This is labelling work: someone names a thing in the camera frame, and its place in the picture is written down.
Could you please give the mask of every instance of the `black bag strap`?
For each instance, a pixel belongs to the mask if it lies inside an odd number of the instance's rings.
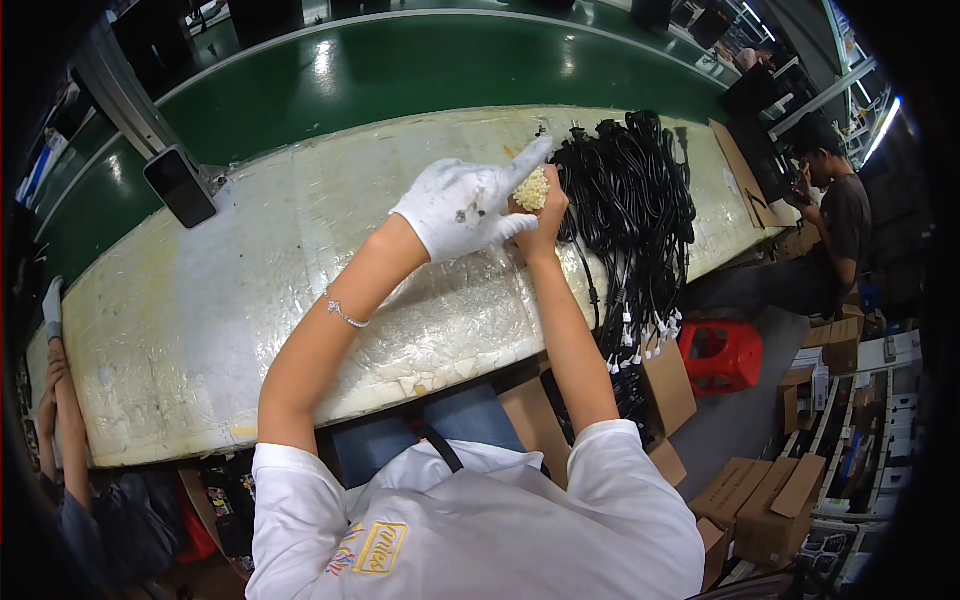
[[[436,429],[422,420],[413,423],[410,426],[410,429],[414,432],[415,436],[426,439],[433,445],[433,447],[437,448],[437,452],[440,453],[440,457],[444,459],[446,465],[450,467],[451,471],[455,473],[464,467],[464,464],[460,462],[460,458],[457,456],[457,453],[453,451],[453,448],[450,447],[450,444],[444,439],[444,437],[437,433]]]

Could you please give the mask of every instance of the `plastic wrap covering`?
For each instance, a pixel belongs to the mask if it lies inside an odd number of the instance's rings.
[[[135,465],[252,444],[260,386],[277,352],[426,165],[447,156],[505,164],[540,125],[559,146],[574,119],[589,124],[622,115],[534,107],[396,119],[234,169],[216,198],[217,216],[192,230],[160,210],[101,256],[63,301],[64,341],[93,463]],[[724,183],[727,163],[710,128],[684,125],[699,215],[694,278],[765,233],[751,226],[742,200]],[[572,247],[558,253],[594,325],[580,258]],[[598,278],[603,269],[590,260]],[[381,410],[543,348],[536,296],[516,247],[427,265],[360,332],[315,422]],[[28,363],[36,407],[44,392],[44,330]]]

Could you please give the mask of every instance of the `white t-shirt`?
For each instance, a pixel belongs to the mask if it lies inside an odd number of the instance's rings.
[[[542,454],[427,442],[394,458],[352,501],[316,456],[258,444],[247,597],[687,598],[704,544],[693,514],[611,420],[577,438],[564,492]]]

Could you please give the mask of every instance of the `white glove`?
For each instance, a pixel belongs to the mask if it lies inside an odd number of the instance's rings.
[[[399,204],[391,209],[410,223],[430,253],[443,262],[499,244],[537,228],[530,214],[501,215],[507,199],[550,152],[553,140],[541,135],[507,167],[444,158],[428,166]]]

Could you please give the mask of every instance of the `black power cable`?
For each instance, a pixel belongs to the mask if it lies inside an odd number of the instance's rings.
[[[557,237],[580,255],[598,324],[599,299],[581,240],[604,265],[606,311],[594,339],[611,371],[620,416],[642,423],[636,366],[679,327],[676,305],[696,217],[690,171],[688,159],[677,163],[674,133],[653,111],[628,112],[623,125],[603,121],[596,132],[591,137],[574,126],[551,159],[570,199]],[[678,128],[678,138],[685,157],[686,129]],[[564,432],[572,430],[565,410],[558,419]]]

